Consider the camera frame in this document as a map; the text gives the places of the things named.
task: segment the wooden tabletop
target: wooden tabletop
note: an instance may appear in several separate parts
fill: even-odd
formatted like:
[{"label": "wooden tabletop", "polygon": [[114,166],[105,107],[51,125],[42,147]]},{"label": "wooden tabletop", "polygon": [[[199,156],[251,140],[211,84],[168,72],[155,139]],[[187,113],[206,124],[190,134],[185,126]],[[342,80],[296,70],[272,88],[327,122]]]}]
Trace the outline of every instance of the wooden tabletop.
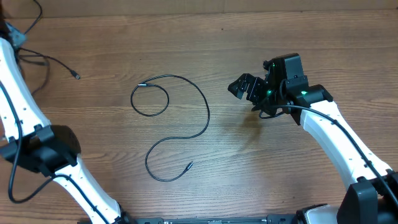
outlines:
[{"label": "wooden tabletop", "polygon": [[[30,19],[12,20],[24,30]],[[260,120],[251,104],[227,91],[242,73],[263,76],[262,61],[297,52],[310,85],[322,84],[366,145],[398,169],[398,11],[268,12],[174,16],[42,19],[25,47],[60,59],[74,79],[51,63],[49,84],[35,100],[53,124],[74,130],[85,164],[98,183],[134,217],[254,217],[339,205],[343,183],[315,140],[290,116]],[[45,68],[23,64],[31,90]],[[146,78],[181,75],[204,92],[207,131],[158,145],[168,136],[198,133],[206,123],[199,92],[176,78],[153,83],[170,95],[169,108],[147,118],[130,105]],[[156,88],[135,95],[139,109],[165,105]],[[76,223],[86,218],[56,183],[30,202],[7,197],[11,164],[0,161],[0,223]],[[45,179],[19,169],[17,198]]]}]

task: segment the wall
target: wall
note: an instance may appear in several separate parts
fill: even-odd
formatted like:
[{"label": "wall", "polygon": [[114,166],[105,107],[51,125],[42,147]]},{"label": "wall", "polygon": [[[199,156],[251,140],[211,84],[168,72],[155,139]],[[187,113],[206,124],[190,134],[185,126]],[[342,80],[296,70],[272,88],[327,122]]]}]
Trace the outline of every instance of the wall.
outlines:
[{"label": "wall", "polygon": [[[2,0],[5,15],[32,18],[32,0]],[[38,0],[44,17],[116,16],[262,11],[395,9],[398,0]]]}]

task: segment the wooden table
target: wooden table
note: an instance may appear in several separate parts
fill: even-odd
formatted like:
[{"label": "wooden table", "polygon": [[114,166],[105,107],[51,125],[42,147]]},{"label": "wooden table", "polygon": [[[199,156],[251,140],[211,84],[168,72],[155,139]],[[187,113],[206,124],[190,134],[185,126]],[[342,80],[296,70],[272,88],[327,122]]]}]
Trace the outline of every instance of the wooden table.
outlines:
[{"label": "wooden table", "polygon": [[[24,30],[32,21],[11,22]],[[342,181],[313,138],[290,116],[260,120],[248,101],[227,91],[242,73],[263,76],[263,60],[292,52],[301,55],[310,84],[322,84],[358,136],[398,169],[398,11],[43,19],[25,46],[81,75],[76,80],[51,63],[49,84],[35,100],[53,124],[74,130],[91,173],[134,217],[254,217],[340,204]],[[23,67],[33,90],[45,69]],[[165,78],[154,83],[169,92],[168,110],[155,118],[133,111],[131,90],[166,73],[196,83],[211,110],[202,136],[164,142],[152,152],[149,166],[164,178],[195,162],[171,183],[148,175],[145,154],[161,138],[199,132],[206,109],[194,87]],[[158,89],[139,90],[135,97],[145,112],[165,104]],[[10,169],[0,162],[1,223],[76,223],[86,217],[57,184],[30,202],[12,204]],[[16,197],[43,181],[19,169]]]}]

